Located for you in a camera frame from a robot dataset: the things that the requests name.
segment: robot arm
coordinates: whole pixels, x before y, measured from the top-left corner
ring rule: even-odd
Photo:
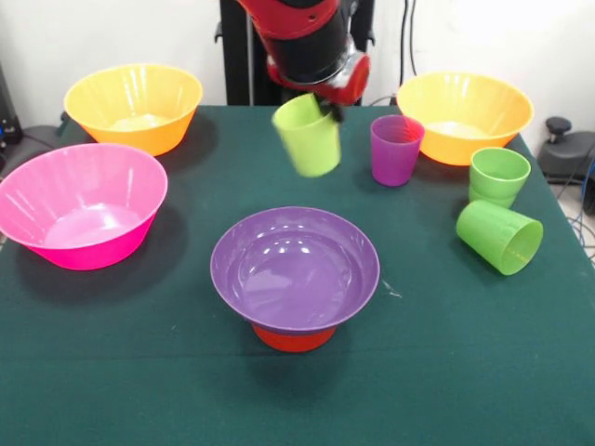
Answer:
[[[353,0],[238,2],[269,53],[273,81],[338,105],[351,105],[362,96],[370,59],[355,48],[349,33]]]

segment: orange bowl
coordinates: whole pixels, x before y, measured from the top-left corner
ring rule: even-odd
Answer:
[[[189,72],[134,64],[80,80],[66,94],[64,108],[97,142],[160,155],[182,141],[202,97],[201,83]]]
[[[505,82],[479,74],[433,72],[397,92],[405,116],[426,127],[421,151],[444,164],[470,165],[485,147],[504,147],[534,116],[531,100]]]

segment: pink bowl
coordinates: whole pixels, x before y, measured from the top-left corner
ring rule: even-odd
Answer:
[[[165,170],[148,153],[65,147],[0,183],[0,232],[59,267],[105,268],[137,250],[166,193]]]

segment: purple bowl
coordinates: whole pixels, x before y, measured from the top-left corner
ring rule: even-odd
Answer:
[[[249,216],[229,229],[211,257],[223,300],[280,335],[327,331],[355,315],[375,292],[374,245],[344,218],[307,207]]]

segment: tipped over green cup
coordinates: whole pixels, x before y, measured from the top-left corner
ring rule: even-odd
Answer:
[[[456,222],[456,234],[505,276],[523,269],[543,239],[543,225],[497,204],[471,202]]]

